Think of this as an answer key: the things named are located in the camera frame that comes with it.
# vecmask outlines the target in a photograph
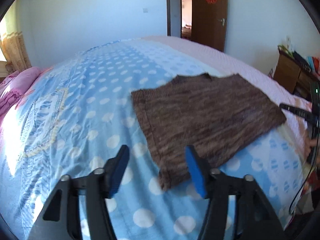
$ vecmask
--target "black cable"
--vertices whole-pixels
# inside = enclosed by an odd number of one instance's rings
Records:
[[[320,111],[319,111],[319,115],[318,115],[318,123],[320,122]],[[296,195],[294,196],[293,200],[291,201],[291,204],[289,206],[289,214],[293,215],[294,213],[294,210],[291,212],[291,208],[292,208],[292,205],[293,203],[295,202],[297,196],[299,195],[299,192],[302,190],[302,188],[304,187],[305,183],[307,182],[307,180],[309,179],[309,176],[311,174],[311,171],[313,170],[315,164],[316,164],[316,156],[317,156],[317,152],[318,152],[318,143],[319,143],[319,136],[320,136],[320,131],[319,131],[319,128],[318,128],[318,125],[317,125],[317,129],[318,129],[318,136],[317,136],[317,144],[316,144],[316,149],[314,151],[314,155],[313,155],[313,159],[311,161],[311,168],[310,168],[310,171],[306,177],[306,179],[304,180],[303,184],[301,185],[300,189],[298,190],[298,192],[296,193]]]

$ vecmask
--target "bed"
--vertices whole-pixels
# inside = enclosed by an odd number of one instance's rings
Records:
[[[48,68],[6,114],[1,125],[0,213],[12,232],[27,239],[43,203],[63,174],[86,176],[114,157],[122,144],[130,160],[119,192],[106,200],[118,239],[196,239],[207,200],[191,181],[163,192],[158,168],[136,120],[130,93],[155,88],[177,74],[240,73],[275,103],[310,109],[258,70],[215,49],[174,37],[111,42]],[[252,174],[285,227],[289,205],[303,181],[306,124],[287,122],[258,138],[220,167],[230,176]],[[90,239],[81,199],[81,227]],[[226,237],[232,234],[229,199]]]

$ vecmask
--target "beige curtain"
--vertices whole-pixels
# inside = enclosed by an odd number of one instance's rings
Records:
[[[0,22],[0,47],[7,60],[9,73],[30,68],[30,60],[24,44],[19,21],[19,2],[15,0]]]

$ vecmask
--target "wooden cabinet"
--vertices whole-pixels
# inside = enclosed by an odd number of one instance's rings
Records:
[[[280,53],[273,79],[291,94],[310,100],[310,84],[319,82],[311,73],[302,69],[298,62]]]
[[[292,94],[299,79],[300,72],[300,67],[294,61],[280,54],[273,79]]]

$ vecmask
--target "doorway room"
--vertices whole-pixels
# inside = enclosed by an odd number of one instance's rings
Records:
[[[181,0],[181,38],[191,39],[192,0]]]

